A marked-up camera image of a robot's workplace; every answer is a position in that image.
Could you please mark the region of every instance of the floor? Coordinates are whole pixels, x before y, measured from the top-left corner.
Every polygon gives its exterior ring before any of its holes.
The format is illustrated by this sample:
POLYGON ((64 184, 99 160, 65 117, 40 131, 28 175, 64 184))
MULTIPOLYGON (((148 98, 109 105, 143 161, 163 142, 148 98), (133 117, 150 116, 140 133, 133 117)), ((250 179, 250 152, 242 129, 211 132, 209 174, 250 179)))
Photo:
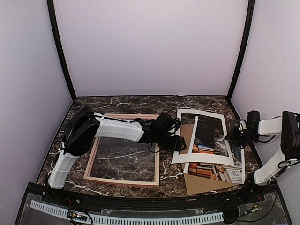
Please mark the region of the floor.
MULTIPOLYGON (((54 166, 58 155, 57 148, 61 140, 64 126, 84 106, 90 106, 99 113, 127 113, 127 114, 160 114, 167 112, 175 117, 177 109, 199 109, 219 113, 225 116, 227 131, 236 124, 236 118, 229 104, 222 96, 122 96, 122 97, 79 97, 72 105, 63 126, 60 129, 55 144, 48 153, 38 184, 44 184, 45 175, 54 166)), ((187 190, 180 164, 171 164, 173 154, 160 152, 160 184, 159 187, 130 187, 85 181, 83 175, 90 153, 81 156, 74 164, 65 183, 65 190, 116 197, 182 197, 187 196, 187 190)), ((249 147, 245 149, 246 174, 250 174, 258 167, 257 161, 249 147)), ((241 186, 218 190, 225 192, 238 189, 241 186)))

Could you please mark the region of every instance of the white paper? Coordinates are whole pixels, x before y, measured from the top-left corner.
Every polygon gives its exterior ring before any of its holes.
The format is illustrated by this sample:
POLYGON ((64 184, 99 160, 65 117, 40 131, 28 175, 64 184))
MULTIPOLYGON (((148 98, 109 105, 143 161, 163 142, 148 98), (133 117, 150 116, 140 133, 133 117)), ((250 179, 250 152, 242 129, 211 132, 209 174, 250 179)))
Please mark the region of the white paper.
MULTIPOLYGON (((178 109, 177 117, 179 119, 181 119, 182 114, 204 115, 204 116, 221 119, 224 137, 227 135, 224 115, 201 111, 201 110, 178 109)), ((215 163, 215 164, 225 164, 225 165, 234 166, 233 157, 232 157, 230 146, 229 146, 229 143, 227 140, 225 140, 225 144, 226 144, 226 148, 228 151, 228 157, 214 155, 214 154, 206 154, 206 153, 192 153, 196 129, 197 129, 197 123, 198 123, 198 116, 196 116, 196 119, 195 119, 193 134, 192 134, 188 153, 180 155, 179 152, 175 151, 174 155, 173 155, 172 163, 186 163, 185 168, 184 168, 184 173, 188 173, 188 167, 189 167, 190 162, 215 163)), ((180 128, 177 130, 176 134, 180 135, 180 128)))

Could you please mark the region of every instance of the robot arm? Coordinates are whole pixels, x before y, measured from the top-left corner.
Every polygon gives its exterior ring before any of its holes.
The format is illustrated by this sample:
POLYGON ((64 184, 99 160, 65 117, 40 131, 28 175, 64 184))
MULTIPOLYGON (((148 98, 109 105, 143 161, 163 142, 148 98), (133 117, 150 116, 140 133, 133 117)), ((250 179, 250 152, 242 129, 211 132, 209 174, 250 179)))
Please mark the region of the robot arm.
POLYGON ((167 113, 155 120, 121 120, 106 117, 84 107, 66 126, 60 145, 59 159, 52 170, 48 184, 62 189, 75 161, 88 152, 94 137, 115 137, 139 143, 158 144, 160 148, 181 151, 186 148, 183 137, 174 133, 181 122, 167 113))
POLYGON ((289 166, 300 160, 300 116, 283 111, 282 116, 271 120, 260 120, 257 111, 247 113, 247 122, 239 125, 226 137, 235 145, 245 147, 248 141, 259 142, 260 136, 281 134, 281 144, 277 153, 260 169, 245 181, 252 185, 267 185, 277 179, 289 166))

